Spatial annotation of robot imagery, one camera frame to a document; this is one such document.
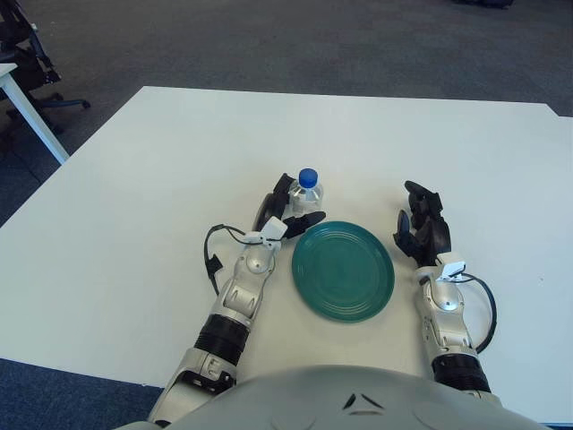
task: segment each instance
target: floor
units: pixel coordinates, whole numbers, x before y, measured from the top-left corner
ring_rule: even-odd
[[[71,153],[142,85],[537,102],[573,116],[570,0],[21,3],[63,77],[37,95],[91,102],[49,113]],[[57,167],[28,127],[15,134],[0,154],[0,226]],[[158,393],[2,360],[0,428],[113,428],[145,418]]]

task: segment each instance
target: office chair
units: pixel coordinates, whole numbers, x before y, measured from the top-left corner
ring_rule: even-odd
[[[47,126],[52,129],[52,132],[60,134],[63,129],[53,125],[42,109],[63,108],[73,105],[89,108],[90,103],[84,99],[64,100],[62,95],[57,92],[44,99],[35,99],[30,94],[32,90],[48,83],[58,82],[62,78],[54,70],[54,65],[39,41],[36,25],[28,21],[18,1],[0,0],[0,15],[4,20],[0,22],[0,63],[16,63],[18,65],[18,68],[11,72],[12,77]],[[19,44],[25,41],[28,41],[29,45],[19,47]],[[0,99],[5,99],[5,95],[3,94]],[[23,119],[16,109],[10,109],[6,114],[13,121],[8,129],[3,132],[3,137],[9,136],[16,127],[23,124]]]

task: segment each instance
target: black joint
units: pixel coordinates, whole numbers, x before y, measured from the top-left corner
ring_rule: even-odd
[[[218,379],[212,379],[196,374],[195,372],[187,371],[181,375],[180,379],[183,383],[196,386],[211,394],[220,394],[236,385],[236,380],[227,372],[221,372]]]
[[[434,381],[461,391],[492,392],[477,358],[447,354],[432,361]]]
[[[296,217],[287,218],[283,220],[283,222],[287,226],[285,232],[285,238],[290,239],[291,237],[302,235],[307,228],[310,228],[315,224],[318,224],[325,218],[326,218],[326,212],[322,211],[308,213],[300,218]]]
[[[280,177],[277,184],[275,185],[275,188],[272,190],[273,193],[275,193],[275,194],[278,194],[278,193],[288,194],[288,190],[290,188],[290,185],[294,181],[295,180],[292,177],[290,177],[286,173],[283,173],[283,175]]]
[[[223,315],[212,314],[203,325],[195,347],[236,366],[248,337],[249,331],[241,323]]]
[[[207,267],[209,277],[215,275],[217,271],[223,268],[223,264],[221,264],[221,261],[215,254],[205,262],[205,266]]]
[[[400,211],[394,241],[407,256],[414,257],[418,266],[434,266],[438,254],[451,251],[449,227],[440,215],[440,195],[412,181],[406,181],[405,186],[410,193],[412,227],[417,231],[415,235],[409,232],[407,215]]]

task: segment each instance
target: teal ceramic plate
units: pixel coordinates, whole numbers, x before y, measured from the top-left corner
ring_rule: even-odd
[[[343,221],[321,223],[301,237],[293,277],[308,306],[347,323],[376,315],[394,289],[384,246],[368,230]]]

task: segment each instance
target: white table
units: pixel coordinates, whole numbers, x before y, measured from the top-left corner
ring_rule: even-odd
[[[36,109],[30,104],[20,87],[15,82],[10,72],[17,67],[16,64],[0,64],[0,88],[4,90],[8,99],[20,111],[21,115],[28,122],[32,130],[38,135],[40,140],[46,145],[52,155],[60,164],[70,157],[60,144],[44,120],[38,115]]]
[[[391,238],[411,179],[440,192],[454,250],[497,298],[481,355],[493,391],[537,421],[571,422],[572,130],[537,104],[145,87],[0,229],[0,357],[162,386],[214,300],[208,228],[248,229],[280,174],[313,166],[328,219],[387,247],[394,294],[368,321],[322,319],[295,290],[287,243],[240,380],[326,363],[430,377],[415,262]],[[224,233],[211,246],[222,281],[239,248]],[[479,340],[487,301],[461,288]]]

